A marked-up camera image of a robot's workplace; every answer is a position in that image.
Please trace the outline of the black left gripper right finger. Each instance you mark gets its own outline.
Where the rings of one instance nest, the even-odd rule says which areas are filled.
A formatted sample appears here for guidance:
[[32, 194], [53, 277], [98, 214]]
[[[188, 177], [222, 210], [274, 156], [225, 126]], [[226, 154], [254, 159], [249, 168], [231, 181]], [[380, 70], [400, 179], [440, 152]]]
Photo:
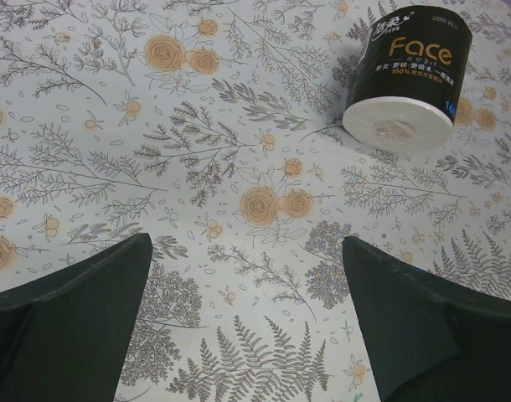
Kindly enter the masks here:
[[382, 401], [511, 401], [511, 301], [349, 236], [343, 267]]

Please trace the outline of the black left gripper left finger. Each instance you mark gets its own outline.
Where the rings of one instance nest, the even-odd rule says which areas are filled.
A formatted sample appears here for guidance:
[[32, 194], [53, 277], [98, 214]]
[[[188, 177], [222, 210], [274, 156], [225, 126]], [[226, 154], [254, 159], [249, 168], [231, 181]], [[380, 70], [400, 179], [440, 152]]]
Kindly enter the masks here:
[[0, 292], [0, 401], [112, 401], [151, 260], [135, 234]]

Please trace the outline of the black roll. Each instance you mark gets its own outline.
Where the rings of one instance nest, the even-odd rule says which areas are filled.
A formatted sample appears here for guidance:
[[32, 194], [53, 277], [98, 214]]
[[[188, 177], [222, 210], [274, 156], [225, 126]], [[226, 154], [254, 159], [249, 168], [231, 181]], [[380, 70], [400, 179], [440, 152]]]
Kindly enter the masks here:
[[455, 12], [414, 5], [376, 21], [366, 36], [343, 112], [359, 142], [426, 152], [452, 136], [472, 32]]

